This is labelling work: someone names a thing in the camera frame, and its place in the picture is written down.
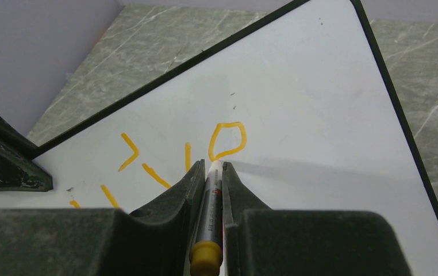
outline marker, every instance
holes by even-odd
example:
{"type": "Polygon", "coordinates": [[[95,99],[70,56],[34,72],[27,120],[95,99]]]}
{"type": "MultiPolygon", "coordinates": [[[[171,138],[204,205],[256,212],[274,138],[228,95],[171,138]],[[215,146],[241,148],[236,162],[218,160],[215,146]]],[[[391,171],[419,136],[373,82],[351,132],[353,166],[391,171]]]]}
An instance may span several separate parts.
{"type": "Polygon", "coordinates": [[[218,276],[222,263],[222,163],[210,165],[190,248],[191,276],[218,276]]]}

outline white wall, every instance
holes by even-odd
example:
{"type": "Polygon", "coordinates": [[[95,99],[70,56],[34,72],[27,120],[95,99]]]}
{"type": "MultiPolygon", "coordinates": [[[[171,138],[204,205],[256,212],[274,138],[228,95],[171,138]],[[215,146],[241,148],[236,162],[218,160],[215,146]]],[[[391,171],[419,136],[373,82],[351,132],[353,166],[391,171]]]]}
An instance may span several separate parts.
{"type": "MultiPolygon", "coordinates": [[[[232,10],[270,12],[290,0],[119,0],[124,5],[214,7],[232,10]]],[[[438,0],[361,0],[368,17],[375,19],[425,21],[438,23],[438,0]]]]}
{"type": "Polygon", "coordinates": [[[116,0],[0,0],[0,115],[27,134],[121,9],[116,0]]]}

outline whiteboard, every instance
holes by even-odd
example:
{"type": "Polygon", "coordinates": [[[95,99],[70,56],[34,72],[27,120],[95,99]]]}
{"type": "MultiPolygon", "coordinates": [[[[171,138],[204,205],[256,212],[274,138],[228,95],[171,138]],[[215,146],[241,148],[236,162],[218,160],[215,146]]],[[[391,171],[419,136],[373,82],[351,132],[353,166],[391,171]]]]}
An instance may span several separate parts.
{"type": "Polygon", "coordinates": [[[0,208],[130,212],[188,158],[230,152],[221,160],[273,209],[379,213],[412,273],[438,275],[438,219],[360,20],[371,33],[349,0],[288,4],[72,130],[34,160],[55,189],[0,192],[0,208]]]}

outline gray marble surface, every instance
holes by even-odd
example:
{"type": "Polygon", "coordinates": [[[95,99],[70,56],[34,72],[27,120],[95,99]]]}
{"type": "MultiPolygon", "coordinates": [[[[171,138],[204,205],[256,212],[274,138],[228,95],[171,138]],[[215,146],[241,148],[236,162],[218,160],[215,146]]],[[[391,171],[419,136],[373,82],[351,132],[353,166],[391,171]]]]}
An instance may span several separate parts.
{"type": "MultiPolygon", "coordinates": [[[[263,16],[125,7],[28,138],[50,140],[263,16]]],[[[438,197],[438,24],[370,23],[438,197]]]]}

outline orange line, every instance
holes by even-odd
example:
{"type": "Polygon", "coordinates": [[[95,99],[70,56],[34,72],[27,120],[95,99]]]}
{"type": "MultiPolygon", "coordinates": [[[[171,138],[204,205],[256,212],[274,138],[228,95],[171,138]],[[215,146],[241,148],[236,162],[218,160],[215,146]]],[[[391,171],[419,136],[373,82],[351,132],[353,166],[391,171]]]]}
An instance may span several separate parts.
{"type": "Polygon", "coordinates": [[[231,154],[235,154],[239,151],[241,151],[244,147],[246,147],[246,129],[244,128],[243,124],[241,122],[221,122],[217,124],[216,129],[214,130],[214,133],[212,134],[212,137],[210,138],[209,143],[209,159],[211,161],[217,160],[219,158],[222,158],[224,156],[228,156],[231,154]],[[219,133],[221,132],[222,128],[234,128],[238,127],[239,131],[241,132],[241,144],[234,149],[230,149],[229,151],[221,152],[220,154],[217,154],[214,156],[214,146],[216,145],[216,139],[219,133]]]}
{"type": "Polygon", "coordinates": [[[80,209],[80,205],[78,202],[76,202],[75,200],[70,201],[70,205],[72,205],[73,207],[80,209]]]}
{"type": "Polygon", "coordinates": [[[114,208],[119,208],[119,204],[117,203],[117,201],[114,198],[114,196],[112,195],[112,193],[107,189],[107,187],[105,185],[101,185],[101,189],[104,192],[104,194],[106,194],[107,199],[109,200],[109,202],[111,202],[113,207],[114,208]]]}
{"type": "Polygon", "coordinates": [[[145,163],[143,163],[143,169],[151,176],[153,177],[158,183],[162,184],[165,188],[170,188],[170,184],[168,184],[165,180],[163,180],[161,177],[159,177],[155,170],[148,167],[145,163]]]}
{"type": "Polygon", "coordinates": [[[191,167],[190,163],[190,152],[192,151],[192,146],[190,143],[185,143],[185,172],[188,172],[191,167]]]}
{"type": "Polygon", "coordinates": [[[121,167],[117,171],[124,170],[124,168],[126,168],[129,164],[131,164],[131,162],[133,162],[140,154],[140,151],[138,150],[136,145],[133,143],[133,141],[131,141],[131,139],[128,137],[128,135],[126,135],[126,133],[122,133],[121,137],[124,139],[124,141],[126,141],[128,146],[133,150],[133,155],[131,155],[131,157],[128,158],[128,160],[124,161],[124,163],[121,165],[121,167]]]}

